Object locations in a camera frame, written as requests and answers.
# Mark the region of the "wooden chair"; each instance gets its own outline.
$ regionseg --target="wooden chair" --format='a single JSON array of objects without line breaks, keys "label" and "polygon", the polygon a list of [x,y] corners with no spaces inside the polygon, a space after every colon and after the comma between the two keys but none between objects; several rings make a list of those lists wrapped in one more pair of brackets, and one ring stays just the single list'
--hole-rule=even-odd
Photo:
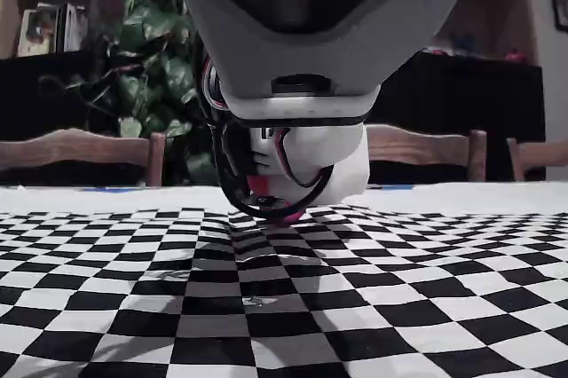
[{"label": "wooden chair", "polygon": [[568,140],[519,144],[509,138],[507,144],[516,181],[525,181],[525,174],[531,169],[568,166]]},{"label": "wooden chair", "polygon": [[410,165],[459,165],[469,181],[485,181],[487,135],[474,130],[469,137],[431,136],[389,125],[367,125],[370,161]]},{"label": "wooden chair", "polygon": [[0,142],[0,171],[34,168],[59,161],[129,163],[146,168],[146,185],[162,185],[163,134],[111,138],[83,130],[57,130],[27,141]]}]

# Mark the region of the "checkerboard mat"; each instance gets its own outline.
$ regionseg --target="checkerboard mat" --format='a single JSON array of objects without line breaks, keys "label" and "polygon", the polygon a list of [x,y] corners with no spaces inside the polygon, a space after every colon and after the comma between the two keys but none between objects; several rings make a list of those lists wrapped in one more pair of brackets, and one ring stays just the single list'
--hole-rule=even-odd
[{"label": "checkerboard mat", "polygon": [[568,215],[0,213],[0,375],[568,376]]}]

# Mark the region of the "table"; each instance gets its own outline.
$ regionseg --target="table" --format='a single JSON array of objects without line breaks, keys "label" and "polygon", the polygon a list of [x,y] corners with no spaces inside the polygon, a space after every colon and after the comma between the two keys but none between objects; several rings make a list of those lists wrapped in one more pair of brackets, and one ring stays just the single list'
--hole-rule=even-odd
[{"label": "table", "polygon": [[568,185],[0,189],[0,375],[568,376]]}]

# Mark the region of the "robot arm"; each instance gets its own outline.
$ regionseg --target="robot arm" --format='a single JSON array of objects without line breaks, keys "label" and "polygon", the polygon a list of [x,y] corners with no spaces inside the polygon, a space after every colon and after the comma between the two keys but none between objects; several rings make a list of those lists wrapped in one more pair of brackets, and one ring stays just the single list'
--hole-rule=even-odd
[{"label": "robot arm", "polygon": [[457,0],[186,1],[225,194],[284,217],[365,189],[363,121],[381,83]]}]

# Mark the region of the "wall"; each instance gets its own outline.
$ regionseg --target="wall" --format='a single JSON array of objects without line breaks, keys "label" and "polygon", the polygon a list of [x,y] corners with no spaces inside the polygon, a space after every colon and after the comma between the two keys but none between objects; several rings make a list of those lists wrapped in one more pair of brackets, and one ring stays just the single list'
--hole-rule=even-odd
[{"label": "wall", "polygon": [[[568,33],[556,30],[551,0],[532,0],[549,141],[568,138]],[[568,179],[568,168],[549,169],[548,179]]]}]

